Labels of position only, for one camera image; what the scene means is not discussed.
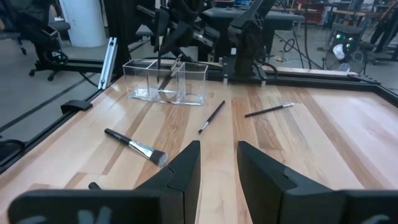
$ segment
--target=floor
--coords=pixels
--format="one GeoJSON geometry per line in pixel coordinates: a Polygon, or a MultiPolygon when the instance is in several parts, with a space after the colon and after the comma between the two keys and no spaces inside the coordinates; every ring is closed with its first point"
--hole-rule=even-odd
{"type": "MultiPolygon", "coordinates": [[[[328,31],[315,27],[308,28],[308,54],[317,64],[322,65],[324,52],[317,51],[322,47],[328,31]]],[[[278,32],[285,40],[292,37],[291,32],[278,32]]],[[[298,44],[304,50],[303,29],[297,32],[298,44]]],[[[282,67],[301,67],[299,54],[295,50],[282,54],[284,42],[278,37],[274,39],[272,54],[284,56],[288,61],[284,63],[271,62],[282,67]]],[[[83,100],[96,91],[96,87],[85,82],[79,73],[60,72],[54,81],[47,81],[49,71],[37,72],[34,77],[29,77],[30,69],[34,67],[36,55],[32,44],[24,42],[28,54],[22,55],[17,45],[11,40],[0,41],[0,135],[3,139],[18,139],[28,141],[40,133],[48,125],[61,117],[60,105],[69,100],[83,100]],[[27,112],[30,115],[21,118],[27,112]]],[[[83,49],[65,47],[64,51],[71,58],[102,59],[106,46],[83,49]]],[[[150,44],[132,53],[132,58],[154,56],[150,44]]],[[[378,65],[368,65],[367,74],[383,83],[388,88],[398,92],[398,78],[396,70],[398,63],[386,62],[378,65]]],[[[99,74],[88,74],[97,83],[99,74]]]]}

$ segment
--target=black makeup brush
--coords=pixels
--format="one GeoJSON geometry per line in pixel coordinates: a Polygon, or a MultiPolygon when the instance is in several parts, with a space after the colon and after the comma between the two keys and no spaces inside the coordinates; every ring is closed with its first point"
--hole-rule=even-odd
{"type": "Polygon", "coordinates": [[[137,152],[141,153],[143,156],[148,158],[154,164],[162,167],[166,165],[167,162],[167,154],[153,149],[149,146],[146,146],[142,143],[134,141],[130,138],[123,136],[122,134],[117,133],[116,131],[110,130],[109,128],[105,129],[105,133],[112,136],[113,138],[119,140],[119,142],[129,146],[130,148],[135,149],[137,152]]]}

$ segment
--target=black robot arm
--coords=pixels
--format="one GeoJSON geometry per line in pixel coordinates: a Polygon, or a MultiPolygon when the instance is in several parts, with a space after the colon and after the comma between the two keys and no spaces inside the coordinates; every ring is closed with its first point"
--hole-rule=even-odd
{"type": "Polygon", "coordinates": [[[275,2],[276,0],[255,0],[246,12],[230,23],[228,38],[236,47],[234,75],[255,75],[252,67],[265,52],[261,39],[264,19],[275,2]]]}

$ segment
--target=wooden tabletop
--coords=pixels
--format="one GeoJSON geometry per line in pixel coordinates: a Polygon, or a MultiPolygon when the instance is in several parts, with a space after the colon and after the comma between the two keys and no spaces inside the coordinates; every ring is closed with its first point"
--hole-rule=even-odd
{"type": "Polygon", "coordinates": [[[134,189],[159,171],[105,128],[173,159],[201,141],[197,223],[251,223],[236,163],[238,140],[332,189],[398,188],[398,109],[374,93],[206,83],[203,106],[128,99],[120,78],[0,175],[0,223],[13,198],[32,189],[134,189]],[[201,136],[198,130],[226,100],[201,136]],[[293,102],[292,108],[244,118],[293,102]]]}
{"type": "Polygon", "coordinates": [[[365,17],[381,17],[382,13],[379,12],[369,12],[369,11],[363,11],[363,12],[354,12],[354,11],[347,11],[347,10],[335,10],[334,13],[337,14],[344,14],[344,15],[355,15],[355,16],[365,16],[365,17]]]}

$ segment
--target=acrylic organizer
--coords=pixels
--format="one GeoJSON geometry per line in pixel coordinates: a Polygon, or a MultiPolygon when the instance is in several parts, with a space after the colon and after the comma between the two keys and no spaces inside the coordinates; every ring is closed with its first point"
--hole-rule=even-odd
{"type": "Polygon", "coordinates": [[[171,70],[172,60],[133,59],[123,65],[127,95],[161,103],[202,105],[205,102],[205,80],[208,66],[180,62],[171,70]]]}

